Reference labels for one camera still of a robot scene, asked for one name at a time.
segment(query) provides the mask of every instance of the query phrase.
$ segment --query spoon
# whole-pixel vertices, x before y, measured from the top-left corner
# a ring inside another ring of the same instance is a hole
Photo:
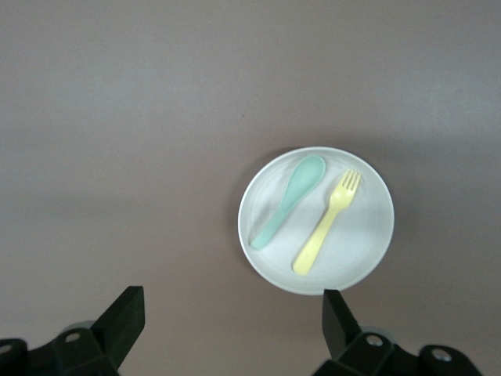
[[[279,207],[250,243],[252,248],[259,251],[269,243],[290,211],[320,183],[325,172],[326,162],[321,157],[306,157],[299,162],[290,176]]]

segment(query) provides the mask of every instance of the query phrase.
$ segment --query metal screw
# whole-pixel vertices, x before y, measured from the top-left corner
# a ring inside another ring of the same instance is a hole
[[[374,334],[371,334],[371,335],[368,335],[367,338],[367,343],[371,346],[376,346],[376,347],[380,347],[383,345],[383,340],[379,337],[377,337],[376,335]]]
[[[8,353],[12,349],[13,349],[12,345],[0,346],[0,355]]]
[[[450,354],[443,349],[433,349],[431,350],[431,354],[436,360],[440,360],[441,362],[450,362],[452,360]]]
[[[79,338],[80,338],[80,334],[78,334],[78,333],[71,333],[68,336],[66,336],[66,338],[65,338],[64,341],[66,343],[68,343],[68,342],[74,342],[74,341],[77,341]]]

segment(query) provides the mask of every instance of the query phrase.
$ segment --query fork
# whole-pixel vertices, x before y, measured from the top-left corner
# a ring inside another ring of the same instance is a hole
[[[357,188],[359,187],[360,178],[360,173],[352,169],[347,170],[343,174],[340,182],[330,195],[329,208],[316,226],[305,246],[301,249],[301,252],[299,252],[299,255],[296,257],[292,266],[294,272],[302,276],[308,274],[337,214],[351,204]]]

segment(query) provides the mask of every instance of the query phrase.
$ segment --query spoon bowl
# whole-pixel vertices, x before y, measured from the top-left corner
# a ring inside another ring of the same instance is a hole
[[[319,156],[301,160],[292,172],[279,207],[267,221],[250,246],[255,250],[264,248],[275,235],[282,222],[308,193],[322,180],[326,172],[326,162]]]

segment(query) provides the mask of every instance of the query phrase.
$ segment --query plate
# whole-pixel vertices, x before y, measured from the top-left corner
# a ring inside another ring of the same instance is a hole
[[[268,245],[254,250],[250,242],[278,208],[293,170],[312,155],[326,162],[322,181],[297,204]],[[359,188],[351,205],[334,220],[308,275],[300,276],[292,264],[348,168],[362,174]],[[353,286],[377,267],[390,245],[394,220],[390,192],[374,168],[347,151],[314,146],[277,157],[250,181],[240,202],[238,232],[247,260],[269,283],[296,294],[321,295],[326,289]]]

